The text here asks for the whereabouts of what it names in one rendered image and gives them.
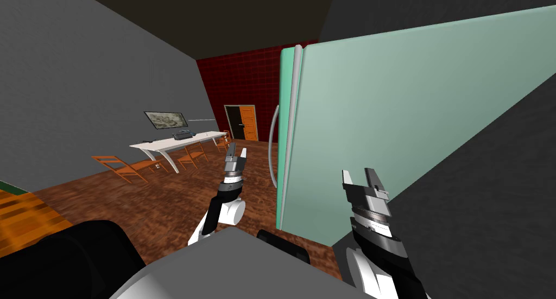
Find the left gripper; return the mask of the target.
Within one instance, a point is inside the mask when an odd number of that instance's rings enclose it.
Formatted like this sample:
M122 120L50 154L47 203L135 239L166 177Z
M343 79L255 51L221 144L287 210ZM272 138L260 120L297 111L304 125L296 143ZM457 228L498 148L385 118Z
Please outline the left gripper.
M247 148L242 148L241 154L239 157L235 156L236 152L236 143L231 142L228 146L226 151L226 158L224 160L225 166L224 171L228 174L233 172L242 172L245 167L245 163L247 160Z

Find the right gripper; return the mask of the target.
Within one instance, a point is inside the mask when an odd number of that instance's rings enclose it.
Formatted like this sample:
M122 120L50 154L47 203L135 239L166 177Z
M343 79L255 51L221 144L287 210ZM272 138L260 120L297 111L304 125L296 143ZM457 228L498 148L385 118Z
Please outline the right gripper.
M369 187L353 185L348 170L342 170L342 185L347 201L355 207L362 208L378 214L390 214L387 202L389 193L380 182L376 171L364 168L365 177Z

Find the orange wooden chair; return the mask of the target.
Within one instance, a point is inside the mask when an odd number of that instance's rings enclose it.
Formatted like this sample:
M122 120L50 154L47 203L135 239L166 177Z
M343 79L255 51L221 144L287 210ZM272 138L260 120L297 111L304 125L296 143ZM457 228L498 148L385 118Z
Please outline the orange wooden chair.
M184 149L186 151L186 155L179 158L178 162L185 170L187 170L187 164L191 164L195 167L195 169L198 169L197 163L199 163L202 158L204 158L207 162L209 161L201 142L187 145Z
M225 135L222 135L221 138L219 138L219 140L216 143L216 146L219 151L222 150L227 151L232 142L230 131L225 130L224 133Z
M128 164L117 156L92 156L91 158L102 164L103 166L106 166L108 169L113 171L116 175L130 184L132 184L132 182L127 179L127 177L129 176L137 176L144 182L149 183L144 178L144 173L147 171L154 172L155 167L160 167L164 171L169 172L162 164L162 162L157 160L145 160L134 164Z

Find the orange door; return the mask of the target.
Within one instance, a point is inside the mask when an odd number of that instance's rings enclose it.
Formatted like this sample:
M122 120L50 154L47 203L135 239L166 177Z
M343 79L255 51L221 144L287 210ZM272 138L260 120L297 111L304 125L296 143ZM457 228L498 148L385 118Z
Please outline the orange door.
M241 115L240 127L244 132L244 139L247 141L258 141L256 112L253 105L239 106Z

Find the mint green fridge door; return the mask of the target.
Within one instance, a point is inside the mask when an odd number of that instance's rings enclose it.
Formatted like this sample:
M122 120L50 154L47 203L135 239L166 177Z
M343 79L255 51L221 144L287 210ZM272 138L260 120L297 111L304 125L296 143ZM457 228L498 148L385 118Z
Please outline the mint green fridge door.
M280 55L280 91L279 104L276 107L272 130L277 130L277 173L276 173L276 228L282 229L283 213L285 206L285 192L288 179L288 169L290 165L290 146L291 140L288 139L293 133L289 130L289 123L295 120L296 104L292 104L292 83L299 82L299 74L302 60L303 46L298 44L295 47L285 48Z

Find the white table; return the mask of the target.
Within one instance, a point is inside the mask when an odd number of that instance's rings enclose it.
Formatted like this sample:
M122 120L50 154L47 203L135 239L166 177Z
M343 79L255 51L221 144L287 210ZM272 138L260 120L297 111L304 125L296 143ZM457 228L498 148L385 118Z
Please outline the white table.
M212 139L214 141L214 143L217 144L216 143L216 138L224 136L224 135L226 135L226 132L202 132L202 133L196 134L192 138L181 139L181 140L175 140L174 138L162 139L162 140L159 140L159 141L153 141L151 143L143 142L143 143L139 143L139 144L134 144L134 145L131 145L130 147L142 150L153 161L155 160L155 157L151 152L154 151L154 152L161 153L161 155L169 162L169 164L172 166L172 168L177 173L179 173L179 170L178 170L177 166L175 165L175 163L170 159L170 157L166 153L167 150L176 149L176 148L179 148L179 147L185 147L187 145L191 145L193 143L206 141L208 139Z

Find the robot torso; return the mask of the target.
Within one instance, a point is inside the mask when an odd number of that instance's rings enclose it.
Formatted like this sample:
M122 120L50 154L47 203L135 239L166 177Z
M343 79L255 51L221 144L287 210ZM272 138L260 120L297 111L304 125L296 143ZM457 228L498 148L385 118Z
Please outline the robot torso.
M148 264L110 299L374 299L235 227Z

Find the grey picture on wall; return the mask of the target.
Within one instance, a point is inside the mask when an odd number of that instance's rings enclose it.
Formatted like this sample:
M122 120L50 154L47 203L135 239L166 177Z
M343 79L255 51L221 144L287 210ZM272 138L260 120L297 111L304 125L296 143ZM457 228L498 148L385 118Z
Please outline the grey picture on wall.
M144 111L144 114L157 129L188 127L182 113Z

